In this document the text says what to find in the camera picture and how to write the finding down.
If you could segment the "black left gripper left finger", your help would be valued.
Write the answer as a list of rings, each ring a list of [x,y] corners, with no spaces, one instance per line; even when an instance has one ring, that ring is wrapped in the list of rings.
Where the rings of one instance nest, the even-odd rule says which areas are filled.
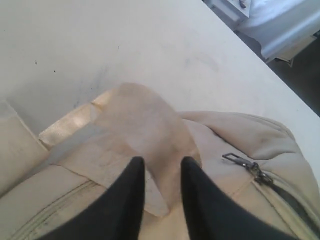
[[[133,157],[116,181],[85,210],[42,240],[136,240],[145,205],[145,162]]]

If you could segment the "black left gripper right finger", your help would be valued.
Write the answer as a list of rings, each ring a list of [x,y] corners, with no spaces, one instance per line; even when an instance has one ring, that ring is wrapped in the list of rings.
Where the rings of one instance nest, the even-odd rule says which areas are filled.
[[[243,209],[185,156],[181,163],[183,212],[191,240],[293,240]]]

